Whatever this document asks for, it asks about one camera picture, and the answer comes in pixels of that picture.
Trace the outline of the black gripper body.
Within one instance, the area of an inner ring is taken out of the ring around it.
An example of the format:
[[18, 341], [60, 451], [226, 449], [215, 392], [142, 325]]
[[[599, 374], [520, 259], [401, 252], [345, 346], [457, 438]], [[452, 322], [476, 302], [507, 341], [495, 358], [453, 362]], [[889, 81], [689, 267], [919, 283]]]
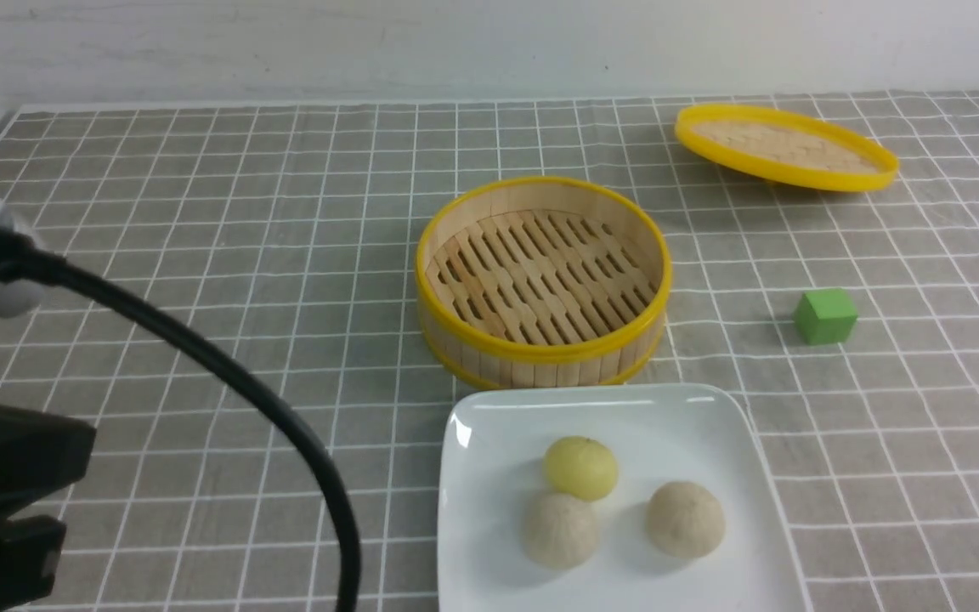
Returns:
[[76, 418], [0, 405], [0, 611], [54, 589], [66, 525], [22, 511], [84, 478], [94, 441]]

